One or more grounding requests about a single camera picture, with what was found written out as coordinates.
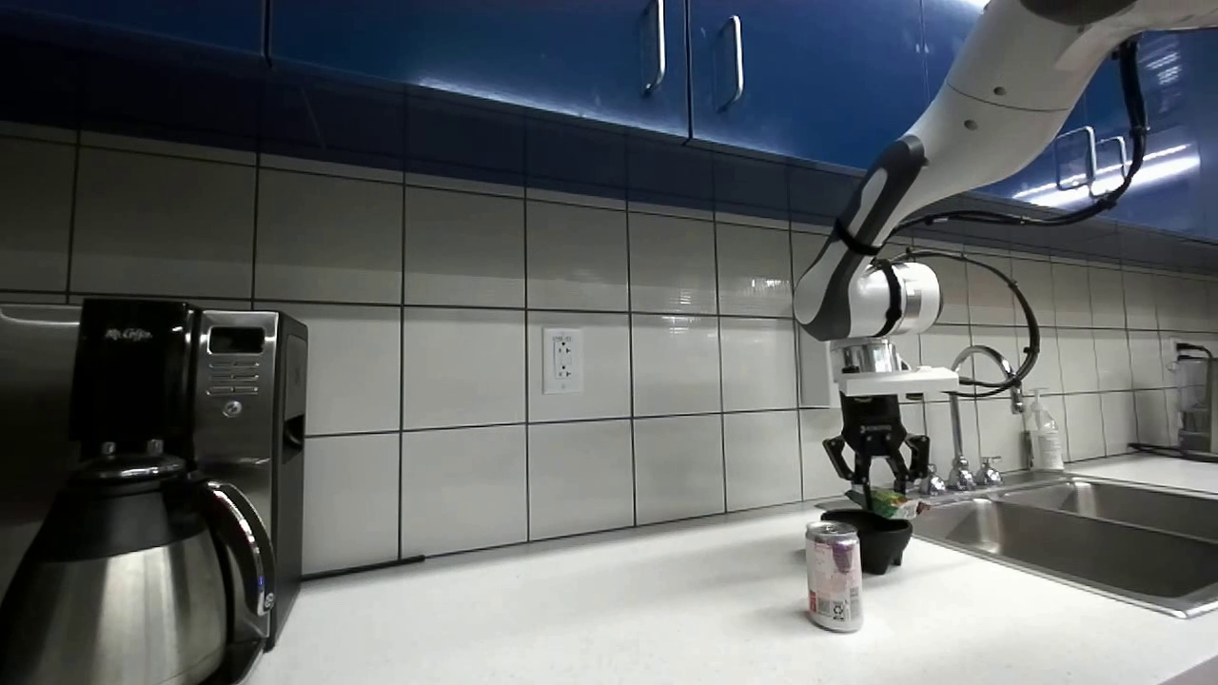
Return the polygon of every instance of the electrical outlet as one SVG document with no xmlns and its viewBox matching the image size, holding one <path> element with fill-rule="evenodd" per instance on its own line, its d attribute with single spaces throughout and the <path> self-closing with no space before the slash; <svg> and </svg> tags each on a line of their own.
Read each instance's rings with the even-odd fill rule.
<svg viewBox="0 0 1218 685">
<path fill-rule="evenodd" d="M 540 393 L 548 397 L 582 393 L 582 332 L 573 326 L 540 332 Z"/>
</svg>

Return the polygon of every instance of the carafe handle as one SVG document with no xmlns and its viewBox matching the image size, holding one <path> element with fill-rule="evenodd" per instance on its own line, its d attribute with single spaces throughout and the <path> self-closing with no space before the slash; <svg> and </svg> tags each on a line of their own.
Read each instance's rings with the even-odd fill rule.
<svg viewBox="0 0 1218 685">
<path fill-rule="evenodd" d="M 209 529 L 223 539 L 241 568 L 242 604 L 247 604 L 247 632 L 260 644 L 270 644 L 270 614 L 274 614 L 274 558 L 270 538 L 260 521 L 260 511 L 220 481 L 203 481 L 203 514 Z"/>
</svg>

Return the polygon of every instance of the black cup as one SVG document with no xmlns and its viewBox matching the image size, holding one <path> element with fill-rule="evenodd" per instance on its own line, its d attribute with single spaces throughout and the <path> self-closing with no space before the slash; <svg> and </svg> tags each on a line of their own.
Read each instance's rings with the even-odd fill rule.
<svg viewBox="0 0 1218 685">
<path fill-rule="evenodd" d="M 861 557 L 867 576 L 884 576 L 888 568 L 900 568 L 900 552 L 914 538 L 908 521 L 880 519 L 871 511 L 825 511 L 820 521 L 841 521 L 861 533 Z"/>
</svg>

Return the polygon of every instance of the sink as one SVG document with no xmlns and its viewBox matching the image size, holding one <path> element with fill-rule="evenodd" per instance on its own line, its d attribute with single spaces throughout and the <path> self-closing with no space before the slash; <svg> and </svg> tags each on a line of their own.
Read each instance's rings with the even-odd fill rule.
<svg viewBox="0 0 1218 685">
<path fill-rule="evenodd" d="M 1210 500 L 1063 481 L 956 500 L 921 514 L 914 533 L 1158 614 L 1218 609 L 1218 502 Z"/>
<path fill-rule="evenodd" d="M 1070 511 L 1079 519 L 1127 521 L 1127 526 L 1163 529 L 1176 538 L 1202 538 L 1218 545 L 1218 500 L 1067 481 L 1063 488 L 1008 491 L 1003 502 Z"/>
</svg>

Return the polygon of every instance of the cabinet handle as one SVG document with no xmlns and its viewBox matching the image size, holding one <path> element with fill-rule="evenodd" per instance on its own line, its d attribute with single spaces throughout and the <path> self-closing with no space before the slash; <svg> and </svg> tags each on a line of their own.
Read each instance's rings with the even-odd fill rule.
<svg viewBox="0 0 1218 685">
<path fill-rule="evenodd" d="M 746 19 L 732 15 L 732 75 L 734 75 L 734 90 L 732 101 L 734 105 L 746 96 Z"/>
<path fill-rule="evenodd" d="M 661 89 L 661 81 L 671 75 L 671 19 L 664 19 L 664 0 L 653 0 L 653 75 L 644 89 L 647 96 L 653 96 Z"/>
</svg>

